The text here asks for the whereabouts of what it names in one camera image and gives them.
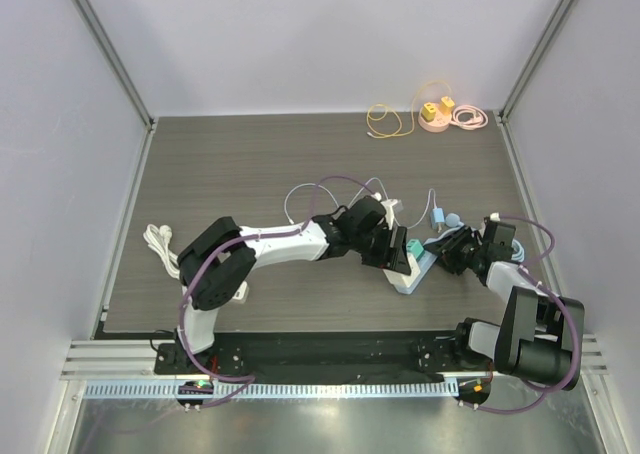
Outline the white cube socket adapter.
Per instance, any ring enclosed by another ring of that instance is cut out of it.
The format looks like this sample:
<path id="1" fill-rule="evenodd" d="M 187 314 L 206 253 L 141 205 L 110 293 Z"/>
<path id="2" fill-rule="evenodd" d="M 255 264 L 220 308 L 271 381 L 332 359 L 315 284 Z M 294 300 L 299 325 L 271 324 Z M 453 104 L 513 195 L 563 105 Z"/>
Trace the white cube socket adapter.
<path id="1" fill-rule="evenodd" d="M 419 274 L 418 263 L 411 254 L 407 255 L 407 267 L 409 268 L 408 274 L 402 274 L 400 272 L 387 269 L 384 269 L 383 272 L 391 285 L 400 288 L 408 288 L 413 284 Z"/>

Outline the teal plug adapter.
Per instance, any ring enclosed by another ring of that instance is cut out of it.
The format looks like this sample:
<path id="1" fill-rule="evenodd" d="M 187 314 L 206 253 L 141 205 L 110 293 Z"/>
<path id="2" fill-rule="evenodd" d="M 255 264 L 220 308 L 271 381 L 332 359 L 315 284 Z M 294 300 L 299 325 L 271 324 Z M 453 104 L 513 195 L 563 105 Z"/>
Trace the teal plug adapter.
<path id="1" fill-rule="evenodd" d="M 416 260 L 419 260 L 424 254 L 424 246 L 419 239 L 410 239 L 407 244 L 407 253 L 411 254 Z"/>

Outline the blue USB charger plug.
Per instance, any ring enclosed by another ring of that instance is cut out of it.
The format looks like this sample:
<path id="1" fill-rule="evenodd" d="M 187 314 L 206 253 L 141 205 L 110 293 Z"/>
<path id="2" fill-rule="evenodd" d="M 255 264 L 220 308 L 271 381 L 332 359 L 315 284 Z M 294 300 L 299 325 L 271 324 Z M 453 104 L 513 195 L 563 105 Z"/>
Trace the blue USB charger plug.
<path id="1" fill-rule="evenodd" d="M 431 210 L 430 212 L 430 222 L 431 222 L 431 226 L 432 228 L 437 231 L 437 232 L 441 232 L 443 229 L 443 226 L 445 225 L 445 215 L 444 215 L 444 211 L 442 208 L 440 207 L 435 207 Z"/>

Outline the white USB power strip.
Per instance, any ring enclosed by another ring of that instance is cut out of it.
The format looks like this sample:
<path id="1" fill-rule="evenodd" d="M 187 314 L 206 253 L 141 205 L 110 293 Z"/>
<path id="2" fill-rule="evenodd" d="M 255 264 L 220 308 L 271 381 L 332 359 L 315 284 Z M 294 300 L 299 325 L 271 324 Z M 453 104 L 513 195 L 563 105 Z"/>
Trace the white USB power strip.
<path id="1" fill-rule="evenodd" d="M 244 304 L 248 298 L 249 286 L 247 282 L 242 282 L 238 290 L 235 292 L 231 301 L 236 304 Z"/>

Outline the light blue power strip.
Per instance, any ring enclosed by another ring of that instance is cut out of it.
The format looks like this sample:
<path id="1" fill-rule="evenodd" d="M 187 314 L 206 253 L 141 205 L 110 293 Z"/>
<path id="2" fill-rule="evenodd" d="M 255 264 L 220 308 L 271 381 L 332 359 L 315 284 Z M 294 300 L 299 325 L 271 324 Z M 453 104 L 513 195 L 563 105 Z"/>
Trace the light blue power strip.
<path id="1" fill-rule="evenodd" d="M 400 274 L 390 270 L 384 270 L 385 277 L 389 284 L 403 295 L 411 295 L 426 273 L 433 267 L 437 257 L 427 251 L 423 251 L 418 259 L 409 252 L 408 261 L 411 273 L 409 275 Z"/>

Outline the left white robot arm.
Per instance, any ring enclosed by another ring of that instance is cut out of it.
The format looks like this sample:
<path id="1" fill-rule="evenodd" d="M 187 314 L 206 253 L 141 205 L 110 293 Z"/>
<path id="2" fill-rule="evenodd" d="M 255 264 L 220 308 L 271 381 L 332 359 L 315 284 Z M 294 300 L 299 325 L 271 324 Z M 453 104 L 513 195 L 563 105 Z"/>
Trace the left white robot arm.
<path id="1" fill-rule="evenodd" d="M 363 265 L 383 270 L 391 284 L 412 284 L 418 265 L 407 250 L 407 228 L 395 224 L 396 204 L 367 195 L 330 214 L 270 228 L 240 226 L 231 217 L 216 220 L 177 257 L 184 289 L 179 364 L 193 374 L 210 366 L 218 311 L 256 269 L 355 252 Z"/>

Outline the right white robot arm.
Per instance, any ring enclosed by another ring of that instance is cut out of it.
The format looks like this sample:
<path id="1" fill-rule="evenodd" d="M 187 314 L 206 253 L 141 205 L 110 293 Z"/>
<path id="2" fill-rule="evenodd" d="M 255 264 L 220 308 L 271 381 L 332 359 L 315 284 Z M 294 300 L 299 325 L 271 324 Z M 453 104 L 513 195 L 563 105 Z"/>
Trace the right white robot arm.
<path id="1" fill-rule="evenodd" d="M 492 215 L 479 230 L 462 225 L 425 244 L 445 271 L 471 271 L 506 300 L 499 324 L 474 318 L 458 324 L 452 360 L 466 370 L 485 362 L 538 392 L 571 390 L 580 376 L 584 305 L 531 275 L 514 257 L 515 233 L 514 225 Z"/>

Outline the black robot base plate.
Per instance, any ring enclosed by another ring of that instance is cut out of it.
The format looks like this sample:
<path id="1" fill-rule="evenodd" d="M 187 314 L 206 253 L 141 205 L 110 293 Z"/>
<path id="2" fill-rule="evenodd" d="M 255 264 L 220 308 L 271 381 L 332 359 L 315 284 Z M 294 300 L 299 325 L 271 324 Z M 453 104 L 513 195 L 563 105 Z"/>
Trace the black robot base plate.
<path id="1" fill-rule="evenodd" d="M 466 352 L 453 330 L 380 332 L 220 333 L 188 358 L 178 341 L 156 349 L 154 371 L 190 375 L 211 371 L 255 386 L 407 387 L 457 378 L 462 397 L 483 403 L 493 362 Z"/>

